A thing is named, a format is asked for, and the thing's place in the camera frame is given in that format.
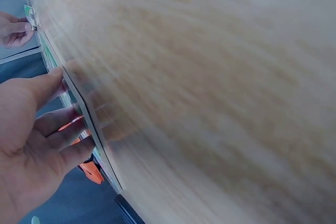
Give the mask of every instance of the skin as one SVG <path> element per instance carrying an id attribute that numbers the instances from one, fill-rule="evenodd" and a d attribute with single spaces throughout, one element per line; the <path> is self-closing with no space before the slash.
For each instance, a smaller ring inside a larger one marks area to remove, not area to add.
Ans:
<path id="1" fill-rule="evenodd" d="M 0 12 L 0 46 L 6 48 L 22 47 L 33 37 L 27 18 L 17 18 L 8 13 Z"/>
<path id="2" fill-rule="evenodd" d="M 74 108 L 35 119 L 36 111 L 62 90 L 62 70 L 0 84 L 0 216 L 17 223 L 49 199 L 64 176 L 84 162 L 94 143 L 90 137 L 70 145 L 85 129 Z"/>

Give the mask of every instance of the light wood grain surface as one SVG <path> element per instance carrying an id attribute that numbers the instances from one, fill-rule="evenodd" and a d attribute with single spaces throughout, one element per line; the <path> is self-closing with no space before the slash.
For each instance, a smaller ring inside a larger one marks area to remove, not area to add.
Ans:
<path id="1" fill-rule="evenodd" d="M 30 1 L 146 223 L 336 222 L 335 0 Z"/>

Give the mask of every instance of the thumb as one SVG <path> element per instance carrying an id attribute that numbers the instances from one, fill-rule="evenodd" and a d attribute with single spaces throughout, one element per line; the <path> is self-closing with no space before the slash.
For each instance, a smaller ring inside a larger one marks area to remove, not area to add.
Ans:
<path id="1" fill-rule="evenodd" d="M 48 74 L 26 79 L 26 89 L 30 91 L 36 103 L 36 111 L 54 98 L 62 82 L 62 69 L 56 68 Z"/>
<path id="2" fill-rule="evenodd" d="M 6 32 L 8 35 L 13 33 L 22 33 L 24 31 L 30 31 L 31 25 L 28 22 L 8 23 L 6 26 Z"/>

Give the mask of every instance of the orange object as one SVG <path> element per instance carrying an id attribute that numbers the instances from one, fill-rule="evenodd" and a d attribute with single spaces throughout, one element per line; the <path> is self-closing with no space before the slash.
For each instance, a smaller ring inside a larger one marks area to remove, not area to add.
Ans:
<path id="1" fill-rule="evenodd" d="M 62 128 L 60 128 L 58 131 L 61 131 L 63 129 L 65 129 L 67 126 L 69 126 L 71 123 L 68 123 L 67 125 L 63 126 Z M 77 138 L 72 144 L 76 144 L 79 143 L 80 139 Z M 93 162 L 93 155 L 91 154 L 91 157 L 85 161 L 84 163 L 79 165 L 79 168 L 85 173 L 85 175 L 88 177 L 89 180 L 97 183 L 97 184 L 101 184 L 104 181 L 103 176 L 101 175 L 97 164 L 95 164 Z"/>

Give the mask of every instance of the finger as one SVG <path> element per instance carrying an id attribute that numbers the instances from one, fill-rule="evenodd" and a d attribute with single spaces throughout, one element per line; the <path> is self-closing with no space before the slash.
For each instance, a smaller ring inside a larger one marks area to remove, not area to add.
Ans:
<path id="1" fill-rule="evenodd" d="M 48 137 L 78 116 L 79 114 L 74 107 L 48 112 L 36 119 L 34 129 L 38 130 L 43 136 Z"/>
<path id="2" fill-rule="evenodd" d="M 62 150 L 73 143 L 85 128 L 84 119 L 78 119 L 65 129 L 50 135 L 47 141 L 51 148 Z"/>
<path id="3" fill-rule="evenodd" d="M 8 23 L 4 28 L 7 35 L 32 30 L 31 24 L 28 22 Z"/>
<path id="4" fill-rule="evenodd" d="M 27 79 L 25 88 L 34 99 L 36 111 L 42 108 L 59 89 L 62 76 L 62 69 L 55 68 L 48 74 Z"/>
<path id="5" fill-rule="evenodd" d="M 94 142 L 91 136 L 88 136 L 79 143 L 70 145 L 60 151 L 59 154 L 63 160 L 65 172 L 68 173 L 77 165 L 83 163 L 91 155 L 93 148 Z"/>
<path id="6" fill-rule="evenodd" d="M 22 37 L 19 36 L 21 34 L 19 33 L 16 39 L 13 41 L 12 47 L 24 46 L 32 39 L 32 37 L 34 36 L 34 33 L 35 31 L 30 30 L 30 31 L 25 32 L 25 35 Z"/>
<path id="7" fill-rule="evenodd" d="M 23 38 L 26 35 L 26 32 L 22 32 L 22 33 L 17 33 L 16 37 L 17 38 Z"/>
<path id="8" fill-rule="evenodd" d="M 27 17 L 23 17 L 23 18 L 18 18 L 19 22 L 28 22 Z"/>

